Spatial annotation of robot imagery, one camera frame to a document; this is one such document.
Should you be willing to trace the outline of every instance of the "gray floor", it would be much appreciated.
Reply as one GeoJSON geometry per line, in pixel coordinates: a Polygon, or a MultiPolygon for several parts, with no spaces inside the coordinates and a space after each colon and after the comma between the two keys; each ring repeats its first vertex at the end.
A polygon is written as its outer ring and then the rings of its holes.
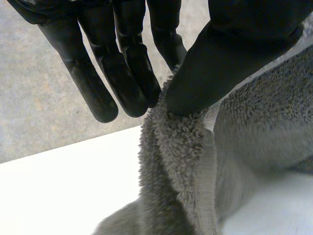
{"type": "MultiPolygon", "coordinates": [[[[190,48],[209,20],[207,0],[182,2],[178,33],[190,48]]],[[[153,43],[148,11],[143,39],[162,84],[169,70],[153,43]]],[[[96,65],[85,36],[84,42],[96,65]]],[[[96,69],[105,82],[97,65],[96,69]]],[[[143,121],[143,117],[128,117],[119,107],[114,122],[97,122],[58,53],[39,29],[25,22],[5,0],[0,0],[0,82],[0,163],[134,127],[143,121]]]]}

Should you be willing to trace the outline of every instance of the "black glove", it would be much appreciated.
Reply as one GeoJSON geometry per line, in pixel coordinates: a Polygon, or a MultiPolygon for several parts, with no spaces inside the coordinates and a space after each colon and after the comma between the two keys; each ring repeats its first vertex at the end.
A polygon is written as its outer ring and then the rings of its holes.
{"type": "MultiPolygon", "coordinates": [[[[98,65],[124,111],[139,117],[155,107],[160,86],[142,43],[145,0],[8,0],[58,51],[94,117],[113,121],[118,108],[93,67],[78,22],[98,65]],[[122,53],[115,42],[115,27],[122,53]]],[[[171,70],[185,55],[179,24],[180,0],[149,0],[155,45],[171,70]]]]}
{"type": "Polygon", "coordinates": [[[220,100],[289,50],[302,34],[312,0],[208,0],[211,21],[188,51],[166,95],[186,116],[220,100]]]}

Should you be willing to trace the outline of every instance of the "gray towel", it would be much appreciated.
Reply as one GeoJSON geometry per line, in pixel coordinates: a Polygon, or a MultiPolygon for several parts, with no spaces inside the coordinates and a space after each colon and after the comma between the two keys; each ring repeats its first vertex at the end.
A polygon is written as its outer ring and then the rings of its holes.
{"type": "Polygon", "coordinates": [[[313,170],[313,30],[286,54],[189,117],[160,101],[142,126],[140,197],[94,235],[217,235],[264,181],[313,170]]]}

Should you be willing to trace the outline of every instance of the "white surface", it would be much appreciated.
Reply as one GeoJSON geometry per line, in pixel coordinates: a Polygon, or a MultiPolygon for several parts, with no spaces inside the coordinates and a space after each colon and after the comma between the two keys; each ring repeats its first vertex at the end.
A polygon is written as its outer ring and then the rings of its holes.
{"type": "MultiPolygon", "coordinates": [[[[0,235],[89,235],[138,197],[140,127],[0,165],[0,235]]],[[[287,174],[235,213],[223,235],[313,234],[313,177],[287,174]]]]}

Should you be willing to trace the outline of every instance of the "black robotic finger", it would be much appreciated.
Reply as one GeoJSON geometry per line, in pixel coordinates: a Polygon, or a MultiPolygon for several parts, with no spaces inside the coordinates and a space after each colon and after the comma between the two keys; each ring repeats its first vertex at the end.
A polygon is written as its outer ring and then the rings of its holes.
{"type": "Polygon", "coordinates": [[[187,50],[176,33],[179,25],[181,0],[147,0],[154,43],[174,72],[183,62],[187,50]]]}
{"type": "Polygon", "coordinates": [[[113,0],[117,37],[126,63],[147,97],[149,108],[156,106],[161,92],[147,48],[142,42],[145,0],[113,0]]]}
{"type": "Polygon", "coordinates": [[[38,26],[58,51],[94,117],[103,123],[113,121],[118,107],[91,63],[77,19],[63,18],[38,26]]]}
{"type": "Polygon", "coordinates": [[[116,44],[113,8],[109,1],[81,5],[79,23],[116,98],[125,113],[140,117],[148,109],[148,101],[131,74],[116,44]]]}

